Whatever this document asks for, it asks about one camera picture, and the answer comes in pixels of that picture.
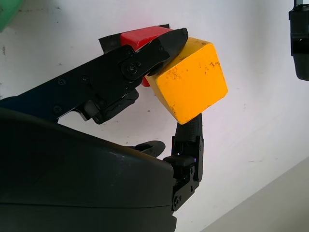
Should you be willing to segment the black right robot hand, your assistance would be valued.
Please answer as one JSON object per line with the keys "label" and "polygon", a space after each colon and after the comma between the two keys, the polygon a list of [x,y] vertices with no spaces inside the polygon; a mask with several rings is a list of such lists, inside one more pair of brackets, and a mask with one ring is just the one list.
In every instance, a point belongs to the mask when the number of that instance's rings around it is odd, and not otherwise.
{"label": "black right robot hand", "polygon": [[0,229],[3,232],[173,232],[177,211],[203,174],[202,116],[161,141],[122,146],[67,128],[77,112],[102,124],[132,105],[137,86],[185,46],[176,29],[136,52],[100,40],[107,54],[0,102]]}

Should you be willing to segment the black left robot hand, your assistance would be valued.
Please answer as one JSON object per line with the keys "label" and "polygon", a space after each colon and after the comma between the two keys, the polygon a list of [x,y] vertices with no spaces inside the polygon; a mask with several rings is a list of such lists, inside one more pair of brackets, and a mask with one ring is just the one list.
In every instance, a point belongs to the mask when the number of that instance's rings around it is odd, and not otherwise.
{"label": "black left robot hand", "polygon": [[309,81],[309,4],[294,0],[289,12],[291,55],[298,79]]}

